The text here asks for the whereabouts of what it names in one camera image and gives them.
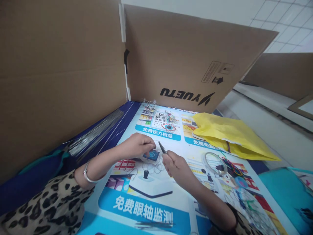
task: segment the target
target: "white tiled wall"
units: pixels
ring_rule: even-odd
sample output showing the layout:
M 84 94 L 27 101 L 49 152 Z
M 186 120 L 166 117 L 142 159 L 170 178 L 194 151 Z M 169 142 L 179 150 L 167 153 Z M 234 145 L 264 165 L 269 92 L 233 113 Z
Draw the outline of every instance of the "white tiled wall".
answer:
M 312 52 L 313 0 L 265 0 L 250 26 L 279 32 L 266 53 Z
M 313 52 L 313 0 L 122 0 L 279 32 L 265 52 Z

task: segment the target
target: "teal fabric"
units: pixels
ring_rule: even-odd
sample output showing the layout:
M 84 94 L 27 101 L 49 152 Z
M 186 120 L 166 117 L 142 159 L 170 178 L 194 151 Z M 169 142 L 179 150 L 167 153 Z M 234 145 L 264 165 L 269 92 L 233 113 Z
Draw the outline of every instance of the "teal fabric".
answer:
M 291 169 L 313 174 L 312 171 L 296 168 L 280 168 L 262 173 L 259 177 L 298 232 L 312 234 L 312 221 L 305 217 L 301 209 L 313 212 L 313 197 Z
M 47 155 L 47 156 L 43 156 L 35 161 L 33 161 L 32 163 L 30 163 L 29 165 L 27 165 L 26 167 L 24 167 L 20 172 L 19 172 L 19 175 L 22 175 L 22 174 L 25 174 L 26 172 L 28 172 L 29 170 L 31 170 L 33 167 L 35 167 L 36 165 L 38 165 L 39 163 L 41 163 L 42 161 L 45 161 L 47 160 L 48 158 L 51 158 L 51 157 L 57 157 L 59 154 L 62 154 L 62 158 L 61 158 L 61 162 L 60 162 L 60 165 L 59 167 L 57 168 L 54 176 L 56 177 L 58 175 L 58 173 L 60 172 L 61 168 L 63 167 L 63 159 L 64 158 L 67 158 L 70 156 L 70 154 L 68 152 L 64 152 L 62 150 L 56 150 L 53 152 L 53 154 L 51 155 Z

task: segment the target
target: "yuetu logo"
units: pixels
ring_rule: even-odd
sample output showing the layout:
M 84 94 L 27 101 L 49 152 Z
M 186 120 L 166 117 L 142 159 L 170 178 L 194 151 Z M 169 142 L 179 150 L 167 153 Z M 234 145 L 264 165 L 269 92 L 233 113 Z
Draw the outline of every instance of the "yuetu logo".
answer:
M 195 98 L 193 98 L 194 94 L 191 92 L 178 91 L 176 93 L 176 90 L 172 90 L 172 92 L 170 93 L 170 90 L 167 88 L 162 89 L 160 95 L 162 96 L 163 94 L 164 94 L 164 96 L 167 96 L 167 97 L 178 98 L 178 99 L 183 99 L 183 100 L 187 99 L 187 100 L 191 100 L 191 101 L 195 101 L 195 102 L 199 102 L 199 98 L 201 96 L 200 94 L 198 94 Z M 211 96 L 214 94 L 215 94 L 215 92 L 202 98 L 202 100 L 198 103 L 198 106 L 203 104 L 203 103 L 204 103 L 204 106 L 206 106 L 208 104 L 208 102 L 210 101 Z

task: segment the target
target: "silver bracelet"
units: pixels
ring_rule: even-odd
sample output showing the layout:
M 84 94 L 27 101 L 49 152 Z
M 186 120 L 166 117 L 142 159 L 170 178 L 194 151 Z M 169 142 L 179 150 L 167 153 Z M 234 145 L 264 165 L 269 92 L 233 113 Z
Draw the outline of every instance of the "silver bracelet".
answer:
M 85 166 L 85 170 L 84 170 L 85 179 L 88 182 L 90 182 L 90 183 L 98 183 L 100 180 L 102 180 L 105 177 L 105 175 L 101 179 L 99 179 L 99 180 L 91 180 L 91 179 L 89 179 L 88 176 L 87 176 L 87 167 L 88 167 L 88 164 L 89 164 L 90 161 L 91 161 L 91 159 L 89 159 L 89 161 L 87 161 L 86 166 Z

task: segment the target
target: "tile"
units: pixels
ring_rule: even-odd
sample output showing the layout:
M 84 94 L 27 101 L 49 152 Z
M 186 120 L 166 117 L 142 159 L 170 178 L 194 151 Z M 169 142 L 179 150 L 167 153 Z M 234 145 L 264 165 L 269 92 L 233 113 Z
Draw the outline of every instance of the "tile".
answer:
M 278 2 L 274 1 L 265 1 L 257 15 L 255 16 L 255 19 L 257 20 L 266 20 L 271 12 L 274 10 L 275 6 L 278 4 Z
M 285 44 L 281 42 L 274 42 L 271 48 L 267 50 L 267 53 L 277 53 L 280 49 L 283 48 Z
M 308 4 L 307 4 L 308 7 L 313 7 L 313 0 L 311 0 Z
M 313 15 L 313 8 L 305 7 L 290 25 L 302 27 Z
M 278 22 L 290 6 L 290 3 L 278 3 L 273 12 L 267 18 L 267 21 Z
M 292 50 L 292 52 L 293 53 L 297 53 L 297 52 L 299 52 L 299 50 L 302 48 L 302 46 L 296 46 L 293 50 Z
M 299 30 L 300 28 L 298 27 L 292 27 L 288 26 L 288 28 L 280 35 L 279 38 L 277 38 L 278 42 L 288 42 Z
M 276 39 L 278 39 L 281 36 L 281 34 L 286 30 L 287 27 L 288 27 L 287 25 L 276 24 L 276 26 L 273 28 L 273 31 L 279 32 L 279 34 L 276 36 Z
M 267 53 L 267 51 L 271 48 L 271 46 L 273 46 L 275 42 L 271 42 L 271 44 L 268 45 L 268 47 L 266 48 L 266 50 L 264 51 L 264 53 Z
M 258 20 L 253 20 L 252 23 L 250 24 L 250 27 L 254 28 L 261 28 L 263 21 L 258 21 Z
M 312 30 L 309 29 L 299 29 L 299 31 L 288 41 L 290 44 L 298 45 Z
M 302 5 L 302 6 L 306 6 L 309 2 L 310 0 L 295 0 L 294 3 Z
M 273 30 L 273 28 L 276 26 L 276 23 L 271 23 L 271 22 L 264 22 L 262 25 L 262 29 L 267 29 L 267 30 Z
M 313 29 L 313 16 L 302 27 Z
M 286 44 L 279 50 L 279 53 L 290 53 L 295 47 L 295 45 Z
M 309 41 L 311 41 L 311 39 L 313 39 L 313 31 L 312 31 L 308 36 L 306 36 L 306 37 L 299 43 L 299 45 L 300 45 L 300 46 L 305 46 Z
M 279 22 L 282 24 L 290 24 L 298 16 L 303 8 L 304 7 L 299 5 L 292 5 Z

